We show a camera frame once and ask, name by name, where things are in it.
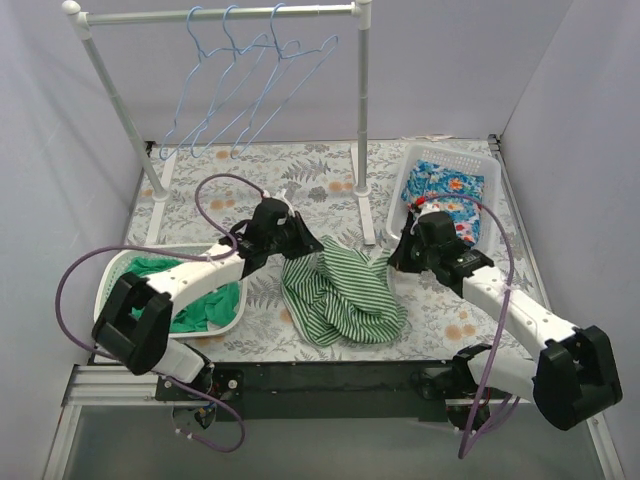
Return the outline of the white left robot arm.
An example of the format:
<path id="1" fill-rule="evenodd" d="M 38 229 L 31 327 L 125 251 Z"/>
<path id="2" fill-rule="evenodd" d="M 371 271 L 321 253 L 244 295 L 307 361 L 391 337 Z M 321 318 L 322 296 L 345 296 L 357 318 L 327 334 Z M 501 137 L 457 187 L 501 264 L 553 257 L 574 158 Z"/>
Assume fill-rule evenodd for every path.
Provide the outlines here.
<path id="1" fill-rule="evenodd" d="M 193 260 L 146 277 L 121 275 L 97 316 L 92 337 L 131 373 L 172 377 L 188 398 L 203 399 L 213 386 L 210 361 L 170 337 L 176 315 L 253 274 L 272 255 L 294 260 L 322 250 L 299 212 L 284 200 L 265 198 L 251 219 Z"/>

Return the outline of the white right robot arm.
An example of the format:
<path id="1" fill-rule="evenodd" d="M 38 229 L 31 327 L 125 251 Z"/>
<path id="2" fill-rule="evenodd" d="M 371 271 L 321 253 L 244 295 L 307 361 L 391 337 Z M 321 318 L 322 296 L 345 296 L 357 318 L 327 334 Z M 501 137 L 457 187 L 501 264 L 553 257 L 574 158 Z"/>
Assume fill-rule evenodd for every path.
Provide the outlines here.
<path id="1" fill-rule="evenodd" d="M 431 392 L 475 397 L 486 387 L 536 405 L 566 431 L 623 398 L 609 337 L 597 326 L 580 328 L 507 286 L 506 275 L 455 233 L 441 211 L 408 213 L 389 264 L 404 273 L 432 272 L 437 281 L 480 308 L 527 351 L 527 358 L 492 353 L 488 344 L 459 351 L 435 373 Z"/>

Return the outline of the green striped tank top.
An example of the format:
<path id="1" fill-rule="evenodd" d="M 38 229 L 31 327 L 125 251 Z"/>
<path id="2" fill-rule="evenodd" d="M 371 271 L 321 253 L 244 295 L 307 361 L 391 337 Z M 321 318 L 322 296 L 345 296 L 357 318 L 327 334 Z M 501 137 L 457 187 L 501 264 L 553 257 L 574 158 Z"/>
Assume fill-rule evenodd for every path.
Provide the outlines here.
<path id="1" fill-rule="evenodd" d="M 391 286 L 391 252 L 350 248 L 331 236 L 321 243 L 321 252 L 286 260 L 281 271 L 283 300 L 299 334 L 318 347 L 339 340 L 360 345 L 395 341 L 407 310 Z"/>

